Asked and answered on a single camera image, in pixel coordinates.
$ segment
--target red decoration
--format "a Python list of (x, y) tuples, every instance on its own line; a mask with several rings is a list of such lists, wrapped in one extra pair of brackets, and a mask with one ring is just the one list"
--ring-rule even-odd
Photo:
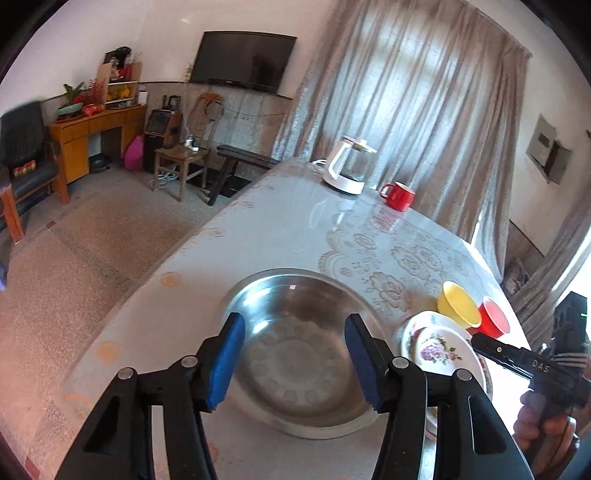
[(82, 112), (86, 116), (92, 116), (95, 113), (100, 113), (100, 112), (103, 112), (104, 110), (105, 110), (105, 105), (103, 103), (91, 103), (90, 105), (86, 105), (82, 109)]
[(85, 105), (93, 105), (95, 103), (103, 102), (103, 94), (105, 92), (105, 81), (97, 82), (96, 80), (89, 80), (88, 88), (80, 93), (78, 97)]

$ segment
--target white electric kettle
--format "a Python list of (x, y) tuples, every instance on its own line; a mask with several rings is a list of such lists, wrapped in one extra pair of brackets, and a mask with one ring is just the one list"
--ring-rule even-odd
[(341, 192), (359, 195), (374, 170), (374, 153), (367, 140), (343, 137), (326, 158), (322, 179)]

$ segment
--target pink bag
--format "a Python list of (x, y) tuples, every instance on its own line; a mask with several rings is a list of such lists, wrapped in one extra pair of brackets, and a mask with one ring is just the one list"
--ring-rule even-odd
[(141, 170), (144, 167), (144, 136), (138, 135), (127, 147), (123, 165), (127, 170)]

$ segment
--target plate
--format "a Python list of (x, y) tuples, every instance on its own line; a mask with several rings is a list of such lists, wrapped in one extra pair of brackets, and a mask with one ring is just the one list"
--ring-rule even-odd
[(440, 325), (421, 330), (414, 345), (414, 362), (424, 372), (451, 377), (458, 368), (465, 368), (484, 389), (484, 372), (468, 340)]
[[(394, 334), (392, 338), (392, 352), (394, 355), (401, 355), (408, 359), (413, 358), (413, 341), (417, 339), (420, 331), (426, 327), (433, 325), (440, 325), (447, 327), (454, 332), (461, 335), (466, 340), (470, 340), (472, 335), (460, 327), (451, 318), (442, 315), (441, 313), (431, 312), (426, 310), (410, 317), (406, 320)], [(486, 388), (484, 389), (488, 398), (492, 400), (492, 379), (488, 371), (486, 360), (481, 355), (477, 355), (478, 361), (484, 372), (484, 380)], [(437, 438), (437, 407), (430, 407), (427, 409), (427, 436), (429, 438)]]

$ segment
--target terrazzo floor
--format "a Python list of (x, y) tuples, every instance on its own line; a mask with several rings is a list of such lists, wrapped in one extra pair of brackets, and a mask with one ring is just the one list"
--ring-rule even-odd
[(125, 292), (214, 207), (178, 182), (159, 192), (147, 173), (120, 167), (69, 185), (22, 219), (25, 238), (0, 233), (8, 289), (0, 292), (0, 432), (34, 479), (53, 479), (81, 425), (66, 419), (53, 395), (101, 321)]

